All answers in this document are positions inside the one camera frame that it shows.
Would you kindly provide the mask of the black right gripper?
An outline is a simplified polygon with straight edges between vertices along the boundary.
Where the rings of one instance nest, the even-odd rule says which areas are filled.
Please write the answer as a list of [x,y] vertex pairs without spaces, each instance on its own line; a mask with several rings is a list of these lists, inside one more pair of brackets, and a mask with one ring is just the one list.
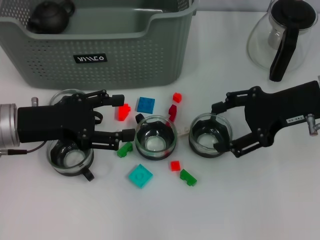
[[274,143],[276,133],[286,127],[306,122],[310,136],[318,135],[320,125],[320,85],[307,82],[275,93],[265,93],[261,88],[228,92],[225,102],[212,104],[211,113],[221,114],[229,109],[245,106],[245,119],[251,133],[232,140],[227,136],[214,143],[219,153],[231,152],[240,158],[259,148]]

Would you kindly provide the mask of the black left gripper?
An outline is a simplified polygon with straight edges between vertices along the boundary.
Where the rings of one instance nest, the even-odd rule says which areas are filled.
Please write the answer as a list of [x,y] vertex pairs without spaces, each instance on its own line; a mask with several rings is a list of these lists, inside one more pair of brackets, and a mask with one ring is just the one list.
[[55,105],[20,107],[17,110],[17,133],[21,143],[71,140],[81,150],[119,149],[120,142],[132,142],[136,130],[94,131],[93,109],[102,106],[121,107],[123,94],[109,95],[105,89],[67,96]]

